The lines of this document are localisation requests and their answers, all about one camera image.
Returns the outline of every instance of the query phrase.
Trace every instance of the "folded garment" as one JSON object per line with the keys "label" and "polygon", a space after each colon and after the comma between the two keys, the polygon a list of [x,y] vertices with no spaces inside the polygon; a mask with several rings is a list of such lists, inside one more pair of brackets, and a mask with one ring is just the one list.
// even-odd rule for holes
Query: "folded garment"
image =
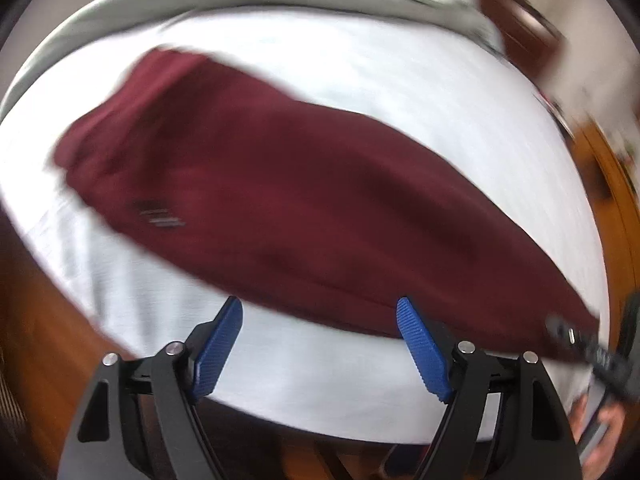
{"label": "folded garment", "polygon": [[200,54],[150,51],[54,160],[116,231],[295,316],[398,336],[396,301],[410,296],[477,346],[556,358],[547,314],[598,327],[545,252],[440,156]]}

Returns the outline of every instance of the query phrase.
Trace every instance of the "blue rubber fingertip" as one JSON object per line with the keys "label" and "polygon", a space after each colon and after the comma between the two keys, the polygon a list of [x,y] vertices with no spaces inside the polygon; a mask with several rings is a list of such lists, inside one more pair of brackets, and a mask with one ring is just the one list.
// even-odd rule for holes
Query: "blue rubber fingertip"
{"label": "blue rubber fingertip", "polygon": [[235,298],[194,361],[191,395],[195,399],[213,391],[241,327],[242,303]]}
{"label": "blue rubber fingertip", "polygon": [[396,321],[427,390],[436,395],[440,402],[447,402],[453,393],[447,361],[408,298],[398,301]]}

